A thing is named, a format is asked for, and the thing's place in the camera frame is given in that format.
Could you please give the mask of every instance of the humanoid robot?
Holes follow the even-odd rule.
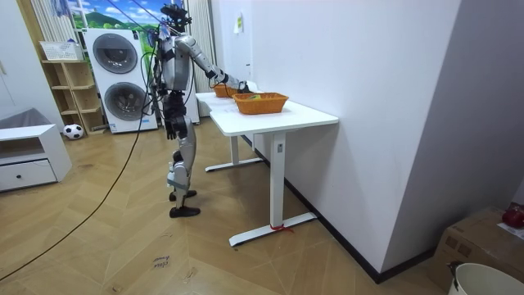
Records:
[[[187,18],[187,11],[176,4],[165,5],[160,9],[170,20],[164,24],[169,30],[169,36],[162,38],[157,35],[156,64],[154,66],[155,82],[154,96],[162,98],[165,130],[168,139],[178,140],[178,150],[173,152],[173,162],[169,163],[167,183],[174,187],[169,195],[170,201],[176,201],[171,209],[171,218],[195,216],[200,213],[199,208],[184,205],[186,197],[192,197],[197,192],[189,190],[191,183],[192,165],[197,151],[197,138],[191,119],[186,116],[183,95],[189,81],[190,63],[200,67],[207,78],[216,84],[224,83],[240,93],[249,93],[246,81],[239,81],[224,73],[213,65],[201,51],[195,39],[185,34],[184,27],[191,24]]]

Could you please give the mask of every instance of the white bucket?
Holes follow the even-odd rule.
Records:
[[[522,295],[524,284],[502,271],[476,263],[451,265],[449,295]]]

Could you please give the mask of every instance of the washing machine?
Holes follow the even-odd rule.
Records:
[[[156,117],[149,104],[142,116],[147,69],[140,59],[142,45],[137,31],[129,29],[86,29],[84,40],[98,91],[112,133],[156,129]]]

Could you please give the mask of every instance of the desk top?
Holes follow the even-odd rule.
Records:
[[[197,93],[196,98],[211,109],[211,118],[225,136],[262,134],[338,122],[335,116],[289,100],[281,113],[244,115],[231,98],[217,98],[215,93]]]

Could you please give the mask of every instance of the washing machine door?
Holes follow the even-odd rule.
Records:
[[[121,120],[140,120],[144,99],[146,92],[142,88],[133,83],[120,82],[107,89],[104,103],[106,110]]]
[[[98,64],[115,74],[129,73],[137,65],[137,51],[133,45],[118,34],[103,34],[93,44]]]

